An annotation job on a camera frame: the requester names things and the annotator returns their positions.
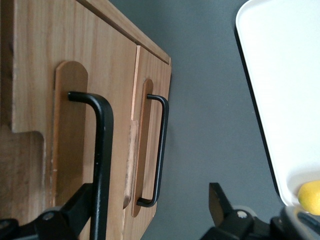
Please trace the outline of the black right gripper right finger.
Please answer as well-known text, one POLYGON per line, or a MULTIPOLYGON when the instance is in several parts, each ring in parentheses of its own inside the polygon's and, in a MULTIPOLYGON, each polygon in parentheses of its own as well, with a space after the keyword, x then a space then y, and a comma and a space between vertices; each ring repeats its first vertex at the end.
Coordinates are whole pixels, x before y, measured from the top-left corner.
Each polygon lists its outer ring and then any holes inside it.
POLYGON ((249 211, 233 208, 221 185, 209 184, 208 206, 214 226, 201 238, 203 240, 296 240, 297 233, 289 225, 286 209, 269 223, 253 216, 249 211))

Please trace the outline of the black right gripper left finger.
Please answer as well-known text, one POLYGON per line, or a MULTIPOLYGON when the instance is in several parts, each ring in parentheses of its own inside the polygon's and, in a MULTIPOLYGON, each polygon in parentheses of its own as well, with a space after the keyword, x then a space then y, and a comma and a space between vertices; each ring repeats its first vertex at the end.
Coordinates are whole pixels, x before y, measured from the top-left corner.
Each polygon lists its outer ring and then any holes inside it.
POLYGON ((0 220, 2 240, 76 240, 92 216, 91 183, 83 184, 59 209, 48 210, 20 225, 17 219, 0 220))

